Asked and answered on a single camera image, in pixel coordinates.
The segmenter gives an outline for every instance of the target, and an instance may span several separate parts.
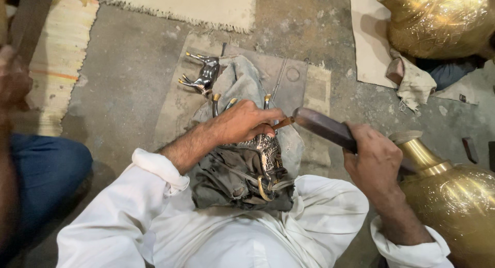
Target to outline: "knee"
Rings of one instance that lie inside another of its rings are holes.
[[[71,180],[80,183],[88,176],[93,158],[89,149],[82,143],[59,138],[54,143],[59,167]]]
[[[320,197],[322,201],[331,201],[340,208],[356,213],[368,213],[369,202],[363,192],[352,183],[340,179],[331,179],[316,175],[300,176],[295,181],[299,195]]]

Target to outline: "dusty floor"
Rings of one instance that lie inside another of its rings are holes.
[[[456,163],[467,163],[461,138],[471,136],[477,145],[479,165],[487,168],[487,142],[495,140],[490,107],[495,97],[489,78],[478,82],[484,95],[479,106],[430,98],[421,107],[420,116],[409,110],[402,113],[395,90],[356,81],[350,21],[350,0],[257,0],[256,27],[251,35],[210,33],[245,49],[324,63],[332,71],[334,119],[367,122],[385,135],[422,130],[423,141],[433,151]],[[81,70],[88,83],[74,89],[62,122],[62,136],[86,144],[95,159],[90,193],[45,240],[18,259],[20,266],[54,267],[55,238],[60,228],[130,164],[136,147],[150,151],[158,147],[153,143],[156,120],[190,30],[205,31],[183,22],[101,6]],[[442,115],[439,106],[445,107],[447,114]],[[350,180],[343,169],[341,149],[331,145],[328,152],[332,160],[328,177]],[[310,172],[311,165],[304,163],[302,168]],[[378,253],[369,234],[374,215],[370,211],[335,267],[376,266]]]

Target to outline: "blue jeans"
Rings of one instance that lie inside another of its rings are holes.
[[[57,207],[90,173],[93,159],[83,144],[57,137],[13,134],[10,149],[21,209],[18,231],[12,242],[18,243],[18,240],[32,238],[50,220]]]

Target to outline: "wooden block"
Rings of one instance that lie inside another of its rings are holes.
[[[490,162],[490,170],[495,172],[495,141],[488,142],[488,155]]]
[[[462,138],[462,144],[464,145],[464,149],[466,150],[467,158],[474,164],[480,162],[478,158],[478,153],[476,153],[476,148],[474,147],[474,141],[472,138]]]
[[[401,58],[396,58],[390,62],[385,76],[387,79],[395,82],[397,85],[400,85],[402,79],[404,78],[404,63]]]

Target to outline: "white sleeve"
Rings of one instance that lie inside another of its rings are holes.
[[[136,149],[132,160],[115,182],[60,231],[57,267],[145,267],[143,236],[163,212],[168,197],[188,186],[189,177],[181,176],[159,154]]]
[[[416,246],[395,245],[380,233],[382,220],[377,216],[371,222],[371,237],[382,256],[387,259],[390,268],[453,268],[447,259],[449,246],[442,236],[430,227],[426,227],[434,243]]]

